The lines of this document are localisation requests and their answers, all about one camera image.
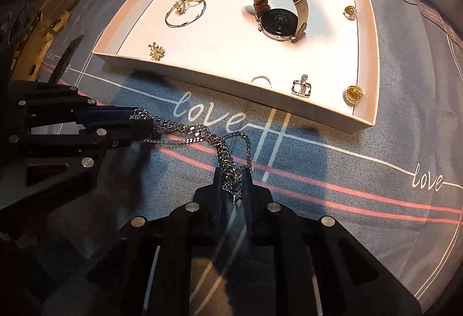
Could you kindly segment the gold flower brooch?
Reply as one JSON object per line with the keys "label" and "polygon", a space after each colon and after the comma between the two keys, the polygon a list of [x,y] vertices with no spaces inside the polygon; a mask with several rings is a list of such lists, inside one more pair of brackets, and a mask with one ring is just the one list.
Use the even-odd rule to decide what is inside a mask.
{"label": "gold flower brooch", "polygon": [[189,1],[188,0],[178,0],[173,5],[173,8],[175,9],[177,15],[185,14],[188,7],[189,7]]}
{"label": "gold flower brooch", "polygon": [[153,42],[153,43],[149,44],[148,48],[150,50],[149,56],[150,56],[152,61],[158,62],[166,54],[165,48],[158,45],[156,42]]}

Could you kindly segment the gold round earring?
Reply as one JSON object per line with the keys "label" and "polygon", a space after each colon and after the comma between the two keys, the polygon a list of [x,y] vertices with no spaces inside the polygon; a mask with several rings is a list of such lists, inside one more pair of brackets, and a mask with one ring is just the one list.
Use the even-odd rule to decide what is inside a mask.
{"label": "gold round earring", "polygon": [[364,90],[359,85],[351,85],[344,91],[344,100],[347,105],[355,106],[360,103],[364,95]]}
{"label": "gold round earring", "polygon": [[358,11],[357,11],[355,6],[349,5],[344,9],[343,15],[349,21],[355,21],[357,19],[357,16],[358,16]]}

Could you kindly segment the black smartphone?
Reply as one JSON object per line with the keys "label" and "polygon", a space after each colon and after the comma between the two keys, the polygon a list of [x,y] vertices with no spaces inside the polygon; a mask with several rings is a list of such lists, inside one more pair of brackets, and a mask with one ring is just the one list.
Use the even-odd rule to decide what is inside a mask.
{"label": "black smartphone", "polygon": [[64,74],[64,71],[69,66],[72,56],[75,54],[75,51],[77,50],[80,43],[83,41],[84,37],[84,35],[80,35],[69,43],[66,50],[64,51],[64,54],[62,54],[59,62],[55,66],[48,80],[48,84],[58,84],[58,82]]}

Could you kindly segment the blue striped love bedsheet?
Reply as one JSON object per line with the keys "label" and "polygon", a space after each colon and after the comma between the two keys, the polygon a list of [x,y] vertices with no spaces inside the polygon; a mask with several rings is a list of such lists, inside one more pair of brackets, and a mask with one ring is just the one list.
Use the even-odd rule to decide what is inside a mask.
{"label": "blue striped love bedsheet", "polygon": [[103,105],[136,105],[215,134],[243,130],[253,177],[306,217],[331,212],[417,298],[438,304],[462,263],[462,39],[437,0],[372,0],[381,89],[374,127],[344,134],[193,84],[117,69],[92,55],[124,0],[86,0],[42,63],[49,78],[83,38],[62,82]]}

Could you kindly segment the pink shallow cardboard tray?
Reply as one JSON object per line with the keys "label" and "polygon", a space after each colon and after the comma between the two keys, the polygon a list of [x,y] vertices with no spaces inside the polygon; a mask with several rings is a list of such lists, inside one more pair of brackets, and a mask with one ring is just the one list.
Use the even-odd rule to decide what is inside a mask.
{"label": "pink shallow cardboard tray", "polygon": [[[126,0],[94,54],[268,105],[347,133],[374,126],[380,90],[371,0]],[[355,6],[349,21],[344,9]],[[152,61],[149,44],[166,50]],[[347,105],[344,91],[364,96]]]}

